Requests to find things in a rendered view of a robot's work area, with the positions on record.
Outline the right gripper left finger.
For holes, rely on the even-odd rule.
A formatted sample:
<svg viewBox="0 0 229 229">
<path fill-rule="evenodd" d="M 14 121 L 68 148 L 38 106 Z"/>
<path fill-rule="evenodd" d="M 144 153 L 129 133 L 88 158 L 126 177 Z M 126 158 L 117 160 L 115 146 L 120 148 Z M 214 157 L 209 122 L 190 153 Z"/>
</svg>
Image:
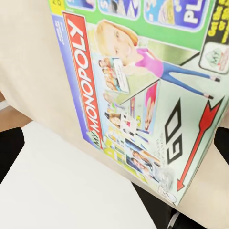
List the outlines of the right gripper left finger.
<svg viewBox="0 0 229 229">
<path fill-rule="evenodd" d="M 0 184 L 25 145 L 20 127 L 0 132 Z"/>
</svg>

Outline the board game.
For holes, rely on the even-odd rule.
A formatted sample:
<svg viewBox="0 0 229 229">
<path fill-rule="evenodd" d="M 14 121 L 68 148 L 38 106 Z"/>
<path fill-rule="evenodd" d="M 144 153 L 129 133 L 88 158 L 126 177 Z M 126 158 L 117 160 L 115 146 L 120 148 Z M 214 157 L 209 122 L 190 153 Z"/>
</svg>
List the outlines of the board game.
<svg viewBox="0 0 229 229">
<path fill-rule="evenodd" d="M 229 0 L 48 0 L 83 139 L 178 206 L 229 109 Z"/>
</svg>

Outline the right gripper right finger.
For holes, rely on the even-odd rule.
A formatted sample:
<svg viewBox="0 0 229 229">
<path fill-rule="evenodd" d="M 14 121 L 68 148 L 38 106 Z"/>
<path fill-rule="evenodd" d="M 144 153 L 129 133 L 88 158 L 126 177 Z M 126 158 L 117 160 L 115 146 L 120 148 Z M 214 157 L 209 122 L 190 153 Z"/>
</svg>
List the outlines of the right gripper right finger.
<svg viewBox="0 0 229 229">
<path fill-rule="evenodd" d="M 229 128 L 217 128 L 214 137 L 214 145 L 229 165 Z"/>
</svg>

